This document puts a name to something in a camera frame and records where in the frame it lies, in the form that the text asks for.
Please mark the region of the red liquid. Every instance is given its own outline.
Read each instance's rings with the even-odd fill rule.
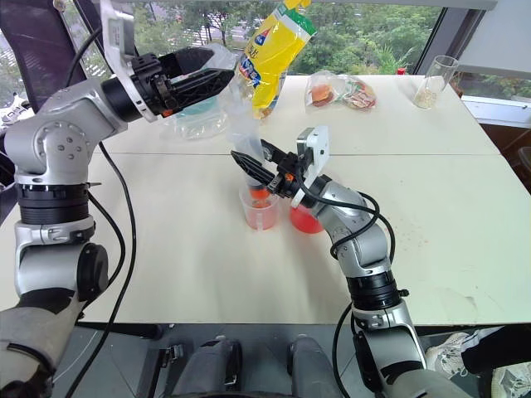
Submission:
[[[311,215],[309,210],[304,206],[298,206],[296,209],[290,208],[291,224],[299,231],[307,234],[317,234],[323,230],[321,224]]]

